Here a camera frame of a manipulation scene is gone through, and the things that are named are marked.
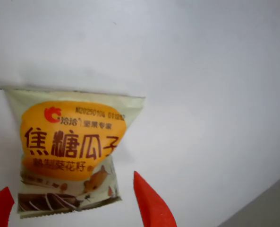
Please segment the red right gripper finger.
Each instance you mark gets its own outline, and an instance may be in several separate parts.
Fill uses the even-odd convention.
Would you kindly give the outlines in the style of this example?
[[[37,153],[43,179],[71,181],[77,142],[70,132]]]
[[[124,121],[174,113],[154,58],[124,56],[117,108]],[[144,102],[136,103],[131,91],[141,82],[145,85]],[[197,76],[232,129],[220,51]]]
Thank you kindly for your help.
[[[144,227],[177,227],[166,202],[137,171],[133,185]]]

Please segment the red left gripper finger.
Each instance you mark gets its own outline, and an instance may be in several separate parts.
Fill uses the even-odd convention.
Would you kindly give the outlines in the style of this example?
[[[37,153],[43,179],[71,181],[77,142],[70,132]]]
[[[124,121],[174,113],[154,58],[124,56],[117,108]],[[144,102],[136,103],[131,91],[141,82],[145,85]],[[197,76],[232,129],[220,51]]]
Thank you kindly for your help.
[[[14,199],[8,187],[0,191],[0,227],[8,227],[9,216],[14,205]]]

